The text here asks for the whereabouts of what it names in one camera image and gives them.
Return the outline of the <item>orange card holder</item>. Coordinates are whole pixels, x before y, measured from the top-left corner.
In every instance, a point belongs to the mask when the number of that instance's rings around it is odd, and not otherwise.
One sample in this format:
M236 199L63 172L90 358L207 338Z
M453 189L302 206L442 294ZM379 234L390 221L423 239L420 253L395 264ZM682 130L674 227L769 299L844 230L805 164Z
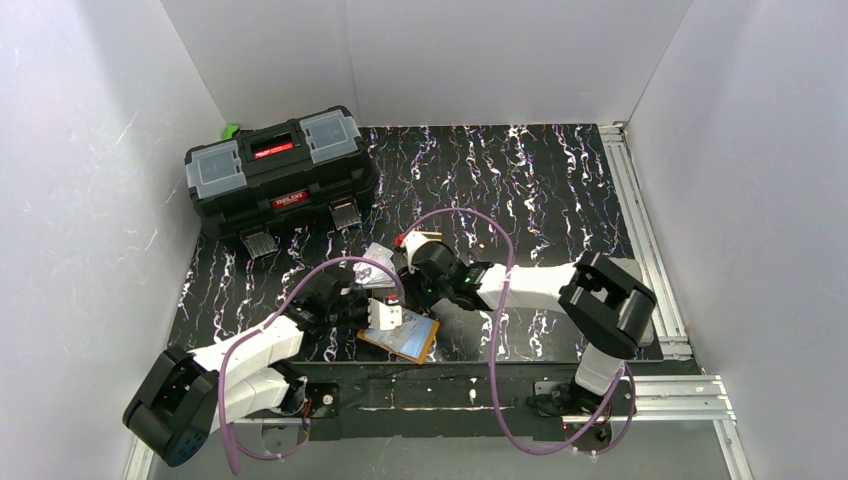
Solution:
M363 329L357 333L357 338L421 365L426 362L439 327L437 320L404 309L399 327L392 330Z

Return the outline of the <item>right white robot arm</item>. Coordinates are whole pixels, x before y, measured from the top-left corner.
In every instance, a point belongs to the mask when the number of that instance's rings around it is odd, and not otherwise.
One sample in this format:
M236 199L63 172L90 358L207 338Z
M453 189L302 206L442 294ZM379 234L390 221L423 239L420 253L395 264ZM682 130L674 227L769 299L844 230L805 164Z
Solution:
M528 398L544 415L596 410L623 363L653 342L657 299L641 282L634 260L587 252L574 263L508 269L466 263L438 240L409 238L398 241L396 249L406 257L398 275L417 311L446 300L467 311L547 310L572 321L588 345L567 385Z

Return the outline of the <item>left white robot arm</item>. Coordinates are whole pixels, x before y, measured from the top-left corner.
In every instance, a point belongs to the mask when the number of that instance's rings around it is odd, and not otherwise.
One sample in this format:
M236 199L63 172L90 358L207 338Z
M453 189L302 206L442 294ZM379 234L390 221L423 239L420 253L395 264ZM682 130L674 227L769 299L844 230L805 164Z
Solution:
M369 326L372 304L352 271L327 266L258 325L206 347L164 350L122 423L167 465L182 465L229 421L282 407L304 378L280 362L297 356L310 337Z

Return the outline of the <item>stack of white cards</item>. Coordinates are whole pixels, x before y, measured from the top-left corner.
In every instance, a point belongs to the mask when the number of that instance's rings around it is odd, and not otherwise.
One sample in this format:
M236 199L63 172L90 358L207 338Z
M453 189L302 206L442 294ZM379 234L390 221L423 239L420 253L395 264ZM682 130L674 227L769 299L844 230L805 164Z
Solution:
M396 272L393 255L391 249L372 242L363 255L370 263L357 262L353 265L356 282L366 289L393 287L394 281L387 273L387 270Z

